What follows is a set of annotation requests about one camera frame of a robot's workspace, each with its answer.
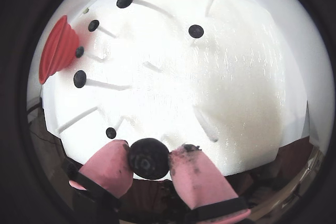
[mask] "pink foam pad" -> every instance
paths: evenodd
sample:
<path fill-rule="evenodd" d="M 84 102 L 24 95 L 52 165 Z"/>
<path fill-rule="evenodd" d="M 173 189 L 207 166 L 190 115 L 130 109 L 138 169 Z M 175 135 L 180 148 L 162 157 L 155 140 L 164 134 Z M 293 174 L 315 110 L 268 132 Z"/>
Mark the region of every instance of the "pink foam pad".
<path fill-rule="evenodd" d="M 191 209 L 238 197 L 212 161 L 193 145 L 183 145 L 172 151 L 169 163 L 176 192 Z M 247 209 L 218 218 L 213 223 L 237 223 L 249 214 Z"/>
<path fill-rule="evenodd" d="M 80 173 L 120 198 L 131 187 L 133 172 L 127 160 L 128 143 L 113 140 L 98 150 L 79 170 Z M 86 190 L 74 181 L 69 182 L 74 188 Z"/>

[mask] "black rubber ball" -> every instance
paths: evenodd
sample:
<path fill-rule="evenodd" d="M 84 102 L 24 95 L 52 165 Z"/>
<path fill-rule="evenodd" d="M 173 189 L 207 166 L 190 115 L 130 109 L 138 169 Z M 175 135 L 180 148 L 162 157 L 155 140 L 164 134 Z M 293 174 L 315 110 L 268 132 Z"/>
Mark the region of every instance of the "black rubber ball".
<path fill-rule="evenodd" d="M 133 0 L 117 0 L 117 7 L 124 9 L 132 4 Z"/>
<path fill-rule="evenodd" d="M 128 161 L 135 174 L 156 180 L 169 171 L 168 154 L 169 150 L 163 143 L 154 138 L 144 138 L 132 144 Z"/>
<path fill-rule="evenodd" d="M 90 22 L 88 29 L 89 31 L 95 31 L 98 28 L 98 26 L 99 26 L 99 21 L 95 19 Z"/>
<path fill-rule="evenodd" d="M 83 70 L 79 70 L 74 75 L 74 84 L 76 88 L 81 89 L 86 83 L 86 73 Z"/>
<path fill-rule="evenodd" d="M 193 37 L 195 39 L 199 39 L 204 35 L 204 29 L 202 28 L 202 26 L 192 25 L 189 28 L 189 34 L 190 34 L 191 37 Z"/>
<path fill-rule="evenodd" d="M 82 57 L 83 54 L 84 54 L 84 47 L 82 46 L 78 47 L 75 52 L 76 58 Z"/>
<path fill-rule="evenodd" d="M 114 128 L 110 127 L 106 129 L 106 136 L 110 139 L 115 139 L 117 132 Z"/>

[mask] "black round knob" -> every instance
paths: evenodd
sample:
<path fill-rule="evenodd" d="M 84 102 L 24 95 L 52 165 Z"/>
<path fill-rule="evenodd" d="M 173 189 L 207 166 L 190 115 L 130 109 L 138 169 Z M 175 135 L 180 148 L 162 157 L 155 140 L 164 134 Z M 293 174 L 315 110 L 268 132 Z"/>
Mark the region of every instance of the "black round knob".
<path fill-rule="evenodd" d="M 106 136 L 110 139 L 114 139 L 117 136 L 117 132 L 114 128 L 107 128 L 106 129 Z"/>
<path fill-rule="evenodd" d="M 74 84 L 76 88 L 81 89 L 86 83 L 86 73 L 83 70 L 79 70 L 74 75 Z"/>
<path fill-rule="evenodd" d="M 76 49 L 76 58 L 80 58 L 84 54 L 84 47 L 80 46 Z"/>
<path fill-rule="evenodd" d="M 132 4 L 133 0 L 117 0 L 117 6 L 120 9 L 124 9 L 126 7 L 129 7 Z"/>
<path fill-rule="evenodd" d="M 144 138 L 131 145 L 128 161 L 138 176 L 156 180 L 163 178 L 169 171 L 168 148 L 159 140 Z"/>
<path fill-rule="evenodd" d="M 193 37 L 195 39 L 199 39 L 203 36 L 204 30 L 203 30 L 202 26 L 192 25 L 191 27 L 189 27 L 189 34 L 190 34 L 191 37 Z"/>
<path fill-rule="evenodd" d="M 98 28 L 98 26 L 99 26 L 99 21 L 95 19 L 90 22 L 88 29 L 89 31 L 95 31 Z"/>

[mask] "red rubber cup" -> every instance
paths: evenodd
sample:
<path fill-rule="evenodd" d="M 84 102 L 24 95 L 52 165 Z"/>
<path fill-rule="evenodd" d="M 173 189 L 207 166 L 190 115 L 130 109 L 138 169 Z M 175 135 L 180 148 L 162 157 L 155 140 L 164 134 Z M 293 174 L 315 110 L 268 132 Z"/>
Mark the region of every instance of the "red rubber cup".
<path fill-rule="evenodd" d="M 69 66 L 76 57 L 78 47 L 78 35 L 64 15 L 57 21 L 44 45 L 39 66 L 39 82 L 44 84 L 50 76 Z"/>

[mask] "black strap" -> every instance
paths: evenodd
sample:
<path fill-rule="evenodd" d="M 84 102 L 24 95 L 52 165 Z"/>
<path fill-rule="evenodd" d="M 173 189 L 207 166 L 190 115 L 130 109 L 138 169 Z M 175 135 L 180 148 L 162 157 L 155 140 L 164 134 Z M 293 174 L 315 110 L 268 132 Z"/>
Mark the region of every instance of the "black strap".
<path fill-rule="evenodd" d="M 234 212 L 242 211 L 244 209 L 248 209 L 245 199 L 243 197 L 234 198 L 195 208 L 186 214 L 185 222 L 196 223 L 199 221 L 215 219 L 221 216 L 232 214 Z"/>
<path fill-rule="evenodd" d="M 62 168 L 68 175 L 69 179 L 79 183 L 86 190 L 88 190 L 96 202 L 99 202 L 111 209 L 120 208 L 121 202 L 119 199 L 115 198 L 115 196 L 110 194 L 100 185 L 81 174 L 78 171 L 78 167 L 70 159 L 64 159 Z"/>

